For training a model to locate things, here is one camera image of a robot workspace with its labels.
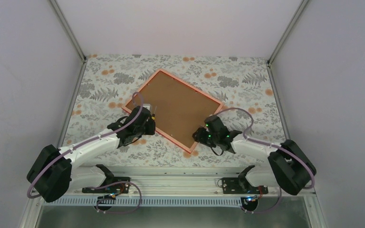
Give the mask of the yellow handled screwdriver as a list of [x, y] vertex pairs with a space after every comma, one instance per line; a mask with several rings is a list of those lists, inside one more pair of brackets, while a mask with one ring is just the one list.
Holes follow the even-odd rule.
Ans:
[[155, 120], [155, 112], [157, 110], [157, 106], [154, 107], [154, 109], [152, 110], [152, 114], [151, 114], [151, 118], [152, 120]]

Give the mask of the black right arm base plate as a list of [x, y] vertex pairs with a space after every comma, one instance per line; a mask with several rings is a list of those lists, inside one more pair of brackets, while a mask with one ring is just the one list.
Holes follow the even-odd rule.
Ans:
[[224, 194], [268, 194], [269, 190], [265, 186], [254, 187], [246, 179], [240, 178], [221, 178], [221, 188]]

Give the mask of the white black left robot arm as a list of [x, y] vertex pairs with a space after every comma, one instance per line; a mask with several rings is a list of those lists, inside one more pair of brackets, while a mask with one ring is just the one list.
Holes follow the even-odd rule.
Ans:
[[154, 134], [154, 114], [150, 104], [144, 104], [83, 141], [59, 148], [52, 144], [45, 146], [27, 174], [28, 197], [41, 196], [46, 202], [53, 202], [71, 190], [108, 192], [115, 179], [111, 171], [102, 164], [85, 167], [84, 163], [105, 152], [126, 147], [143, 135]]

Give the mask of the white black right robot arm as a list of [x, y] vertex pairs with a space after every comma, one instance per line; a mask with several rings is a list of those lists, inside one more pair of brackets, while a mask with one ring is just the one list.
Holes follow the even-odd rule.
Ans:
[[314, 187], [316, 168], [293, 140], [282, 143], [259, 140], [246, 132], [229, 130], [217, 115], [207, 117], [204, 122], [192, 135], [195, 142], [261, 161], [260, 165], [250, 165], [238, 174], [236, 183], [243, 193], [276, 187], [297, 195]]

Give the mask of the red picture frame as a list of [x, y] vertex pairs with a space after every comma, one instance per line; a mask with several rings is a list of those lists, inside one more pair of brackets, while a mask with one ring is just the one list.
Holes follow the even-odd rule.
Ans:
[[155, 71], [138, 92], [142, 98], [127, 101], [122, 109], [130, 113], [135, 104], [144, 103], [152, 112], [157, 106], [156, 132], [187, 153], [197, 146], [192, 134], [223, 107], [222, 101], [164, 69]]

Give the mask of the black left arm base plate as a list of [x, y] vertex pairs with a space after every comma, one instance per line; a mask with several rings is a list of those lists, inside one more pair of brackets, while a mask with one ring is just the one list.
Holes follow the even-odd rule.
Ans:
[[83, 188], [83, 193], [97, 193], [97, 194], [122, 194], [128, 193], [129, 184], [126, 183], [130, 181], [129, 177], [112, 177], [106, 178], [104, 182], [98, 187], [98, 189], [93, 188]]

